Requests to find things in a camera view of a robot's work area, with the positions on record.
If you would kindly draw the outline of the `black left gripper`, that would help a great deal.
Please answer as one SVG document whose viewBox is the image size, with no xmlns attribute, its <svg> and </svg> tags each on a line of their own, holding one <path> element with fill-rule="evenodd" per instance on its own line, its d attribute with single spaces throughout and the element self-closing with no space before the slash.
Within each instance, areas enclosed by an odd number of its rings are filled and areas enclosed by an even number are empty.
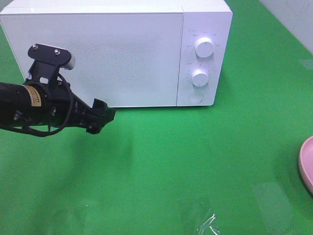
<svg viewBox="0 0 313 235">
<path fill-rule="evenodd" d="M 24 82 L 24 87 L 40 96 L 35 100 L 40 106 L 31 107 L 30 126 L 86 127 L 87 133 L 99 134 L 114 120 L 115 109 L 96 98 L 89 107 L 71 91 L 70 84 L 60 74 L 53 88 L 43 82 Z"/>
</svg>

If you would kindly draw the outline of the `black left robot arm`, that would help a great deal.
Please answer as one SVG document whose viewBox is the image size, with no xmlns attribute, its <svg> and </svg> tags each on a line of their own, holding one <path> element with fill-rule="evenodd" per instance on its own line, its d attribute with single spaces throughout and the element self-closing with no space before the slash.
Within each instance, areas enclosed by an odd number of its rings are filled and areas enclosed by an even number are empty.
<svg viewBox="0 0 313 235">
<path fill-rule="evenodd" d="M 90 107 L 72 92 L 61 75 L 56 82 L 53 88 L 40 82 L 1 83 L 1 129 L 37 137 L 57 134 L 66 127 L 98 134 L 114 120 L 115 110 L 104 101 L 94 99 Z"/>
</svg>

